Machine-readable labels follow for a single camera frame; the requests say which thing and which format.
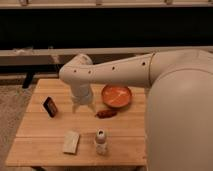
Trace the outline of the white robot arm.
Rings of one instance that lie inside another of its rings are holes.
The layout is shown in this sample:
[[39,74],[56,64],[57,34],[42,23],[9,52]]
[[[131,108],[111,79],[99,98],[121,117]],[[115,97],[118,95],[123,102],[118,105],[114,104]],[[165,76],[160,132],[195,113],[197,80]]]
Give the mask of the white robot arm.
[[94,64],[86,54],[78,54],[59,71],[59,78],[70,86],[73,102],[72,111],[80,105],[95,110],[91,84],[110,84],[148,88],[150,63],[154,54]]

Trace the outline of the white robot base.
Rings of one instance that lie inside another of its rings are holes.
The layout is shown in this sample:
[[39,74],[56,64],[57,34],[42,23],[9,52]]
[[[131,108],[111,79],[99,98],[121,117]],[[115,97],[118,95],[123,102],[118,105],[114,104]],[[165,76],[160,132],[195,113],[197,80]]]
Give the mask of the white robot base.
[[154,82],[145,114],[148,171],[213,171],[213,54],[199,52]]

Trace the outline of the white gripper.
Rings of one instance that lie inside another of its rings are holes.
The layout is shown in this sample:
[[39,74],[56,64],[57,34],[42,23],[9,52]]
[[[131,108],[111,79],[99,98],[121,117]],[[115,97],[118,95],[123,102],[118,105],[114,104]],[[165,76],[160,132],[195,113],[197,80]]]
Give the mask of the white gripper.
[[93,101],[93,92],[89,84],[71,85],[70,89],[72,92],[72,101],[75,103],[72,106],[73,113],[76,113],[79,105],[87,105],[87,104],[88,104],[88,107],[93,112],[96,112],[95,105],[91,103]]

